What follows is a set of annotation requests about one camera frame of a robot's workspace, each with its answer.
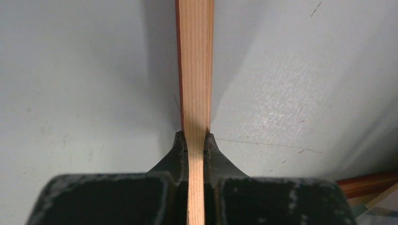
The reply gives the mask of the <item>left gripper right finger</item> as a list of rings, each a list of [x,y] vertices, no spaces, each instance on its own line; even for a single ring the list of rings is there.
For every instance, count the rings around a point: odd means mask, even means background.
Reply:
[[[337,183],[317,178],[250,177],[204,141],[207,225],[354,225]]]

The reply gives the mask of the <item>sunset photo print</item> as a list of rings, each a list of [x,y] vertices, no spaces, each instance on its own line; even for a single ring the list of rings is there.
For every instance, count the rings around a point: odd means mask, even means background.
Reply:
[[[398,225],[398,200],[384,199],[356,218],[358,225]]]

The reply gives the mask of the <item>wooden picture frame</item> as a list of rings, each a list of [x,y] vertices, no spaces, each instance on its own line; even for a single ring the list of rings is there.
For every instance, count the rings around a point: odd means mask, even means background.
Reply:
[[[178,0],[187,222],[205,222],[204,142],[250,175],[398,166],[395,0]]]

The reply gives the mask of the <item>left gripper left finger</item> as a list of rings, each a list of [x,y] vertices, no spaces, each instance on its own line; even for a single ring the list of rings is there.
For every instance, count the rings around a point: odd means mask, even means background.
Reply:
[[[145,173],[61,174],[49,180],[29,225],[184,225],[188,163],[181,131]]]

